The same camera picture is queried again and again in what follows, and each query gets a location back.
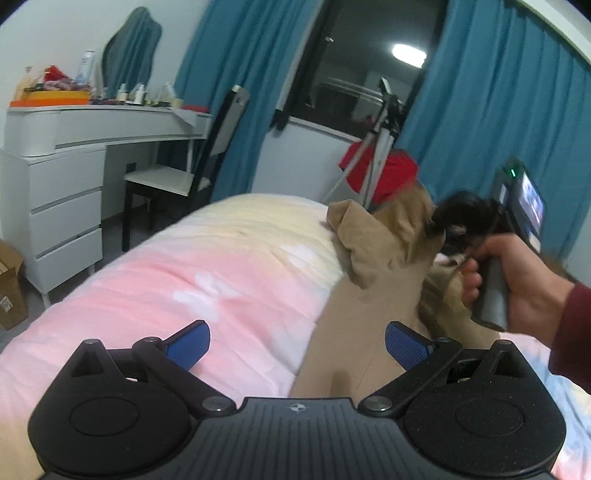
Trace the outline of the dark red sleeve forearm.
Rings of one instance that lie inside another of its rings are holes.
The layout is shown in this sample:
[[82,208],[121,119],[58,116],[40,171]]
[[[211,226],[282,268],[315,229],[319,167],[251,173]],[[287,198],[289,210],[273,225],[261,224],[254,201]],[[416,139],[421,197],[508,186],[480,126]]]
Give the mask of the dark red sleeve forearm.
[[551,347],[549,370],[591,393],[591,292],[577,283],[568,296]]

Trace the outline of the person's right hand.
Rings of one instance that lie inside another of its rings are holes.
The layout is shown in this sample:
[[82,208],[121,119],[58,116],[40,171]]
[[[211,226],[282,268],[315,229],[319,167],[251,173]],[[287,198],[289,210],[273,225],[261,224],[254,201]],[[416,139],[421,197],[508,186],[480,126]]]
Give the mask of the person's right hand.
[[509,331],[550,347],[575,284],[551,271],[517,235],[492,235],[461,267],[462,301],[467,307],[479,297],[483,284],[479,263],[488,258],[501,261],[510,289]]

